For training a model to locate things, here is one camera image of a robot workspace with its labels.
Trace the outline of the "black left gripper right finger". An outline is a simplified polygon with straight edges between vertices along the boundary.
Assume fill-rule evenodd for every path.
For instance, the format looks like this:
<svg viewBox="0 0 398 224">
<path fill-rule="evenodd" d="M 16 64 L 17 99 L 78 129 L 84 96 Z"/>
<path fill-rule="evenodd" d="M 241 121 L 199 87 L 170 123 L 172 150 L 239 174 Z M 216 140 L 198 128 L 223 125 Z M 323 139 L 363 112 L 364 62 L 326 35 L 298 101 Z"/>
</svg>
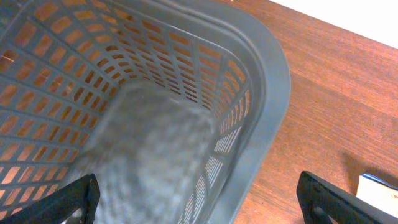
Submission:
<svg viewBox="0 0 398 224">
<path fill-rule="evenodd" d="M 301 172 L 297 198 L 305 224 L 397 223 L 397 218 L 309 172 Z"/>
</svg>

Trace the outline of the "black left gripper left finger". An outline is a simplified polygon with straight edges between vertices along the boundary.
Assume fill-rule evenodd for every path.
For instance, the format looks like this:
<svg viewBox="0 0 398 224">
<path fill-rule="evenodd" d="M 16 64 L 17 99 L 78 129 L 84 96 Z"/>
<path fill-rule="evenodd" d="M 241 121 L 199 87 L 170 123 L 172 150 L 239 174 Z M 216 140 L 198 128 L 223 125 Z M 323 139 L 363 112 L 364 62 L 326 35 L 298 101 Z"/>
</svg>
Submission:
<svg viewBox="0 0 398 224">
<path fill-rule="evenodd" d="M 93 223 L 100 200 L 100 188 L 94 174 L 85 175 L 1 223 L 62 223 L 75 211 L 82 211 L 80 223 Z"/>
</svg>

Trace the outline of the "yellow snack bag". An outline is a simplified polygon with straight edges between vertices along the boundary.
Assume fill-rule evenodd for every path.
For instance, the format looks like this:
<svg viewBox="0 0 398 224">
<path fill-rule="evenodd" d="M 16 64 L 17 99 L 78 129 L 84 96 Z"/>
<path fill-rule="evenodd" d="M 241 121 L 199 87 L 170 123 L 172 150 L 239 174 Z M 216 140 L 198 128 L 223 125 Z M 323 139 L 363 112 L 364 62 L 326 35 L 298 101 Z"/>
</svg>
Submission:
<svg viewBox="0 0 398 224">
<path fill-rule="evenodd" d="M 397 187 L 371 174 L 359 176 L 356 197 L 397 218 Z"/>
</svg>

